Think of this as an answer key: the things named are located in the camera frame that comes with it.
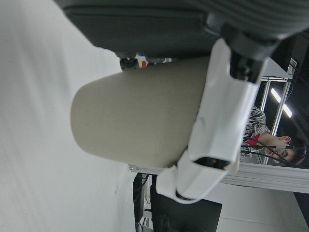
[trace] black hair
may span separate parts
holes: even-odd
[[[289,146],[308,147],[305,140],[299,137],[291,137]],[[295,150],[295,155],[293,156],[292,160],[290,160],[290,162],[294,164],[300,164],[304,160],[306,152],[306,149]]]

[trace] beige cylinder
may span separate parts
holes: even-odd
[[[149,66],[83,86],[71,108],[75,141],[87,153],[169,167],[186,149],[209,58]]]

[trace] patterned jacket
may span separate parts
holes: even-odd
[[[246,131],[244,133],[243,138],[246,137],[254,137],[258,134],[264,133],[264,132],[268,132],[270,133],[270,130],[268,129],[268,127],[266,126],[266,117],[263,111],[261,111],[259,108],[257,108],[255,105],[252,108],[248,123],[247,123],[247,127],[246,127]],[[241,145],[248,145],[247,143],[245,143],[246,139],[243,140]],[[255,148],[255,147],[242,147],[242,150],[246,150],[246,151],[258,151],[261,148]],[[240,159],[244,158],[244,157],[251,157],[251,154],[245,154],[244,152],[241,153],[240,155]]]

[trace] fluorescent light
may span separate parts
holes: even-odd
[[[292,117],[292,111],[289,109],[289,107],[287,107],[286,104],[283,105],[283,110],[288,115],[288,117]]]
[[[276,90],[274,88],[271,88],[271,93],[275,97],[277,102],[280,103],[281,102],[281,97],[279,96],[279,94],[276,92]]]
[[[281,97],[279,96],[279,94],[276,92],[276,90],[274,88],[271,88],[271,91],[272,95],[275,97],[275,99],[277,100],[278,103],[281,102]],[[292,111],[289,109],[289,107],[284,104],[283,105],[283,110],[284,112],[288,115],[288,117],[292,117],[293,113]]]

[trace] white wall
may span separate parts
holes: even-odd
[[[127,165],[81,151],[70,104],[119,72],[52,0],[0,1],[0,231],[134,231]]]
[[[223,204],[217,232],[309,231],[292,192],[220,183],[205,199]]]

